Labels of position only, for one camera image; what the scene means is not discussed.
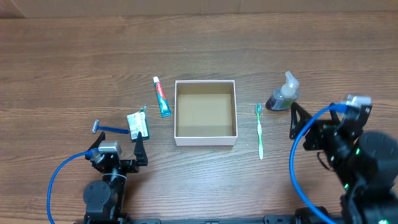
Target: wood grain surface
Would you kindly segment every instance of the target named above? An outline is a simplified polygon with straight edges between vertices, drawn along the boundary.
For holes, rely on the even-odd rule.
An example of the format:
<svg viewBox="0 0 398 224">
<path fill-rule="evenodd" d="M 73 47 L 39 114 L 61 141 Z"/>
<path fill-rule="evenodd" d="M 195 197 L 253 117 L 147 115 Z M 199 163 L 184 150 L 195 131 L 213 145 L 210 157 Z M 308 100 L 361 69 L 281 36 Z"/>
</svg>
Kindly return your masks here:
<svg viewBox="0 0 398 224">
<path fill-rule="evenodd" d="M 397 27 L 398 12 L 0 20 L 0 223 L 48 223 L 56 167 L 93 143 L 95 119 L 126 128 L 144 103 L 149 165 L 128 176 L 124 211 L 133 218 L 293 213 L 304 204 L 289 177 L 290 112 L 261 114 L 261 161 L 255 104 L 290 70 L 309 112 L 365 93 L 374 100 L 366 129 L 398 138 Z M 175 80 L 235 80 L 235 146 L 177 147 L 153 76 L 172 111 Z M 107 139 L 133 157 L 128 135 Z M 316 205 L 340 212 L 344 190 L 315 153 L 298 148 L 295 170 Z M 54 220 L 82 220 L 83 189 L 100 178 L 83 158 L 67 164 L 52 190 Z"/>
</svg>

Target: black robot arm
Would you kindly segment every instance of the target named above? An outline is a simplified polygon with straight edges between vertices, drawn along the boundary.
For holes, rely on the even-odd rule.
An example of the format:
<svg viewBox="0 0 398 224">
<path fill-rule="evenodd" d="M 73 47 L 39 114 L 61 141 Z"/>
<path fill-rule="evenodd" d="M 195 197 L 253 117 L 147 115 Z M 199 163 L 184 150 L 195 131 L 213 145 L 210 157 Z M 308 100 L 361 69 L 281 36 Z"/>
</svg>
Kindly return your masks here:
<svg viewBox="0 0 398 224">
<path fill-rule="evenodd" d="M 87 185 L 83 200 L 86 203 L 84 224 L 127 224 L 129 217 L 122 213 L 127 173 L 138 173 L 140 166 L 148 165 L 148 158 L 139 132 L 134 155 L 136 159 L 120 160 L 122 153 L 117 141 L 105 141 L 102 132 L 89 148 L 98 151 L 91 158 L 92 166 L 103 173 L 102 180 Z"/>
<path fill-rule="evenodd" d="M 331 111 L 331 119 L 316 121 L 306 133 L 303 147 L 322 150 L 345 188 L 341 196 L 344 223 L 398 223 L 398 200 L 391 190 L 398 174 L 397 142 L 377 131 L 364 133 L 372 109 L 370 98 L 349 95 L 346 103 L 350 107 L 343 119 Z M 291 139 L 309 119 L 311 116 L 293 103 Z"/>
</svg>

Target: blue razor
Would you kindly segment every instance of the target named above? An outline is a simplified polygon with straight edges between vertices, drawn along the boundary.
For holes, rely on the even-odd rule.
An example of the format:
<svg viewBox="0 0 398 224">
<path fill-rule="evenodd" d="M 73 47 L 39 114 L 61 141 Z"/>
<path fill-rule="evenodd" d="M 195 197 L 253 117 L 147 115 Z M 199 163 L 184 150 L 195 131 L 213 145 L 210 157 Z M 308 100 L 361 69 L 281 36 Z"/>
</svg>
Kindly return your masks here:
<svg viewBox="0 0 398 224">
<path fill-rule="evenodd" d="M 103 131 L 111 131 L 114 133 L 122 133 L 122 134 L 129 134 L 130 131 L 127 129 L 121 129 L 121 128 L 112 128 L 112 127 L 106 127 L 106 126 L 98 126 L 98 123 L 100 121 L 95 120 L 94 121 L 94 126 L 93 126 L 93 130 L 92 133 L 95 134 L 95 132 L 97 132 L 97 129 L 99 130 L 103 130 Z"/>
</svg>

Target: bottle nozzle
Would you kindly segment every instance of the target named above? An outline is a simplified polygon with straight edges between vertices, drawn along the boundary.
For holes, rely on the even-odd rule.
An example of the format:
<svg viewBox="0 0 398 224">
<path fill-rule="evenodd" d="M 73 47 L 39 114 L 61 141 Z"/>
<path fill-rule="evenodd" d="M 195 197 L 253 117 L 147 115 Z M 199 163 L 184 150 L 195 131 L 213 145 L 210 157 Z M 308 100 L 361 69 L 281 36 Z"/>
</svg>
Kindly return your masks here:
<svg viewBox="0 0 398 224">
<path fill-rule="evenodd" d="M 285 72 L 286 76 L 286 84 L 289 86 L 289 88 L 294 88 L 295 90 L 299 88 L 299 81 L 294 78 L 292 73 L 290 71 Z"/>
<path fill-rule="evenodd" d="M 285 72 L 285 76 L 286 76 L 286 84 L 283 85 L 282 88 L 280 89 L 280 94 L 283 97 L 290 98 L 295 94 L 296 89 L 299 88 L 300 84 L 299 81 L 296 78 L 294 78 L 294 76 L 290 71 Z"/>
</svg>

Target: white cardboard box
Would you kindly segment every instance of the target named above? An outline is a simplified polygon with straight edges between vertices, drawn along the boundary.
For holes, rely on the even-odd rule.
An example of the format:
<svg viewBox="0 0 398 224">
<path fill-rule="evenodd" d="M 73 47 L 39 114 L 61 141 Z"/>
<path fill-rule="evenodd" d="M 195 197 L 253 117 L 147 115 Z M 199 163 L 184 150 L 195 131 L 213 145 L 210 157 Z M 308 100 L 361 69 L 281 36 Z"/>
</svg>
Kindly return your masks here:
<svg viewBox="0 0 398 224">
<path fill-rule="evenodd" d="M 238 138 L 234 80 L 175 81 L 178 146 L 233 146 Z"/>
</svg>

